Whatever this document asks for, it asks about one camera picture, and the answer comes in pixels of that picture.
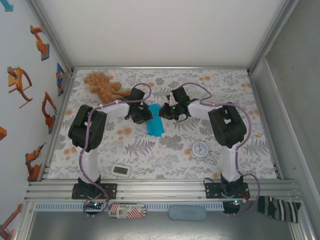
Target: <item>black mounting plate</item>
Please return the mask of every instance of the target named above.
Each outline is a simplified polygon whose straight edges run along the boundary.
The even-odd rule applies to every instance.
[[[207,199],[249,199],[250,192],[248,184],[243,182],[241,186],[237,189],[237,193],[231,196],[226,196],[221,188],[221,182],[212,183],[206,182],[205,187],[205,196]]]
[[[77,189],[78,185],[79,184],[76,183],[73,186],[73,189]],[[116,183],[100,183],[99,185],[106,191],[106,193],[108,194],[109,200],[116,199],[116,196],[117,196],[117,184]],[[83,199],[83,200],[89,199],[88,196],[78,194],[75,191],[72,191],[71,198],[72,199]],[[96,198],[96,200],[99,200],[99,199],[106,199],[106,196],[104,194],[101,194],[99,197]]]

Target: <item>blue sponge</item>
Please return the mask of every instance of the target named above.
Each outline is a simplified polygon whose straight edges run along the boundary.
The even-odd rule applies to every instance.
[[[203,206],[171,205],[168,214],[173,221],[203,222],[207,218]]]
[[[152,113],[153,119],[146,122],[146,128],[148,131],[148,135],[161,137],[165,132],[164,126],[161,121],[161,117],[159,117],[159,110],[161,106],[158,104],[149,105],[149,110]]]

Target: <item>white wall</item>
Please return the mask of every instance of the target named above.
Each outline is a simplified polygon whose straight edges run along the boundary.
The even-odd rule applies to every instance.
[[[285,0],[38,0],[73,66],[246,66]]]
[[[36,38],[30,33],[30,25],[38,27],[27,1],[10,0],[13,12],[5,12],[0,5],[0,126],[7,130],[7,136],[0,141],[0,224],[21,203],[26,194],[28,171],[25,165],[25,154],[44,142],[48,144],[42,149],[37,163],[46,157],[51,135],[42,114],[42,101],[47,91],[57,109],[60,109],[63,96],[58,97],[56,67],[59,59],[50,46],[50,57],[41,61],[36,47]],[[48,43],[44,34],[40,33],[44,43]],[[31,102],[19,109],[25,100],[18,91],[8,93],[7,67],[20,66],[29,75],[32,87],[25,91]],[[24,87],[27,80],[23,77]],[[54,114],[47,104],[47,112]]]

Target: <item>clock face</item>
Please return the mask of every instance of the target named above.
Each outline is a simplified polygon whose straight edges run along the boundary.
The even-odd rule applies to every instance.
[[[196,155],[200,157],[207,155],[209,152],[207,145],[204,144],[203,142],[196,142],[193,145],[192,150]]]

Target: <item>striped cloth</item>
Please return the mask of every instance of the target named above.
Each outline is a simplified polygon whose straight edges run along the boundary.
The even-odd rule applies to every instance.
[[[298,223],[299,202],[279,200],[270,196],[260,196],[258,200],[258,211],[271,218]]]

